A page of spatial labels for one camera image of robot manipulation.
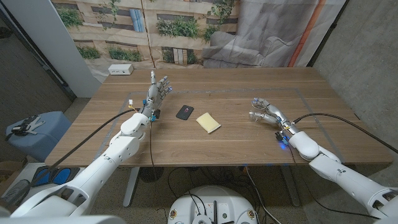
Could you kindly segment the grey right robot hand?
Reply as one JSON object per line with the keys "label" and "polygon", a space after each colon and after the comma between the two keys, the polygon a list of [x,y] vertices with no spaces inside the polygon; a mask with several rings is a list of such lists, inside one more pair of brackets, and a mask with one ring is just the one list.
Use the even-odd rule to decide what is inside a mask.
{"label": "grey right robot hand", "polygon": [[300,132],[300,130],[289,121],[280,109],[270,104],[267,100],[263,98],[254,98],[251,105],[255,109],[261,110],[261,112],[249,112],[249,119],[251,121],[259,122],[264,120],[269,124],[277,125],[281,131],[290,135],[295,135]]}

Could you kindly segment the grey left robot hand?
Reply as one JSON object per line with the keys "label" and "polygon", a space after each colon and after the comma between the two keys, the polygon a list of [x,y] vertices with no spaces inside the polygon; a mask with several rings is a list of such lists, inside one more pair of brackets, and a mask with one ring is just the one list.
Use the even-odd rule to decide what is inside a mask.
{"label": "grey left robot hand", "polygon": [[146,103],[140,109],[140,113],[147,116],[149,119],[152,115],[161,107],[162,101],[172,91],[172,87],[169,86],[168,76],[161,78],[159,81],[156,80],[155,72],[150,72],[150,87],[147,92]]}

